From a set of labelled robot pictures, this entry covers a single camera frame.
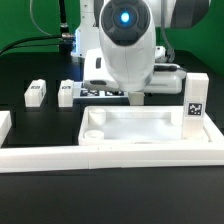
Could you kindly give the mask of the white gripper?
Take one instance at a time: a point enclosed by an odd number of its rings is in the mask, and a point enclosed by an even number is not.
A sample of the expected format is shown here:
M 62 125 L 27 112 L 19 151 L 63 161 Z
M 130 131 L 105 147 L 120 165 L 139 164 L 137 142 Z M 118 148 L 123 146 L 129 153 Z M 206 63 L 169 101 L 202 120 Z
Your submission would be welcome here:
M 186 71 L 177 64 L 156 63 L 128 50 L 121 57 L 105 59 L 100 48 L 87 52 L 83 84 L 87 89 L 104 91 L 176 94 L 182 90 Z

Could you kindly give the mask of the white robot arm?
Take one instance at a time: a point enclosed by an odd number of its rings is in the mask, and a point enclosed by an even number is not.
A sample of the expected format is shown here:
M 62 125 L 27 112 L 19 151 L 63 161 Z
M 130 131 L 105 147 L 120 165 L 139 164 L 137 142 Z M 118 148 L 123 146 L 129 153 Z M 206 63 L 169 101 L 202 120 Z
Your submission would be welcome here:
M 87 89 L 176 94 L 186 70 L 175 52 L 156 44 L 156 30 L 189 29 L 211 0 L 80 0 L 74 57 L 84 60 Z

